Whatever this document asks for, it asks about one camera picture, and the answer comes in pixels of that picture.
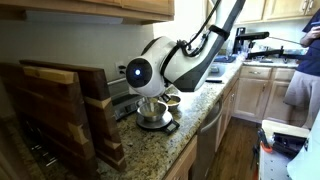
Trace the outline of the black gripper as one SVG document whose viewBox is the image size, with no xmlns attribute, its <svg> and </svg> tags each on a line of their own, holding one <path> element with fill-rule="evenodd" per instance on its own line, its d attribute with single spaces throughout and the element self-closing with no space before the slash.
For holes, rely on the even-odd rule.
<svg viewBox="0 0 320 180">
<path fill-rule="evenodd" d="M 168 94 L 161 95 L 161 98 L 164 102 L 169 102 L 171 100 L 171 97 Z"/>
</svg>

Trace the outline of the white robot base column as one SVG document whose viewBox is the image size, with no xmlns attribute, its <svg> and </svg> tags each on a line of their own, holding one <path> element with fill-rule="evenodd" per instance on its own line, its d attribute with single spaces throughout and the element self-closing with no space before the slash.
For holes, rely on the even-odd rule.
<svg viewBox="0 0 320 180">
<path fill-rule="evenodd" d="M 304 146 L 288 163 L 287 172 L 292 180 L 320 180 L 320 111 Z"/>
</svg>

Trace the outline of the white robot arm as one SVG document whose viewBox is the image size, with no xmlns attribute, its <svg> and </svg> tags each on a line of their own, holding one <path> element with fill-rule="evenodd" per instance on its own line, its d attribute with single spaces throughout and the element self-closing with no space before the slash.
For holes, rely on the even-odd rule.
<svg viewBox="0 0 320 180">
<path fill-rule="evenodd" d="M 201 43 L 193 50 L 192 41 L 173 41 L 166 36 L 153 39 L 126 67 L 131 93 L 159 97 L 167 102 L 169 96 L 165 91 L 170 85 L 181 92 L 197 91 L 208 77 L 210 65 L 228 39 L 245 1 L 217 0 L 198 34 L 213 13 L 217 20 L 202 34 Z"/>
</svg>

